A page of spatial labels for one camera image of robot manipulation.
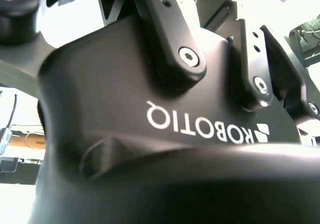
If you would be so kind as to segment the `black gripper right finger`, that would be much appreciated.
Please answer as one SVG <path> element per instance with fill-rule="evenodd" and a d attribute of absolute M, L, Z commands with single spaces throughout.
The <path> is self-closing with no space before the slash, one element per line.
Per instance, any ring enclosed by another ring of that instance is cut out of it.
<path fill-rule="evenodd" d="M 194 0 L 200 26 L 224 38 L 219 67 L 226 87 L 216 111 L 232 118 L 288 114 L 294 121 L 318 121 L 320 96 L 296 55 L 236 0 Z"/>

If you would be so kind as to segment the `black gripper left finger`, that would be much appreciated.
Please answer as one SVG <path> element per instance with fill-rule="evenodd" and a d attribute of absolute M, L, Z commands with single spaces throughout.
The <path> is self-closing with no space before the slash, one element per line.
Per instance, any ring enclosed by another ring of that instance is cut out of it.
<path fill-rule="evenodd" d="M 0 0 L 0 82 L 34 84 L 50 46 L 39 27 L 45 12 L 73 0 Z M 125 0 L 102 0 L 102 14 L 117 26 Z M 170 84 L 197 84 L 207 64 L 176 0 L 133 0 L 157 63 Z"/>

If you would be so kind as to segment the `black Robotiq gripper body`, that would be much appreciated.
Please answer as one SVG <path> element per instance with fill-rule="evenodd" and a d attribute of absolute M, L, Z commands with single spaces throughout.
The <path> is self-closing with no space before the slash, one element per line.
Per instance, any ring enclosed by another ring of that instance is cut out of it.
<path fill-rule="evenodd" d="M 31 224 L 319 223 L 320 150 L 276 99 L 244 110 L 228 44 L 201 35 L 207 72 L 187 91 L 160 79 L 134 16 L 45 60 Z"/>

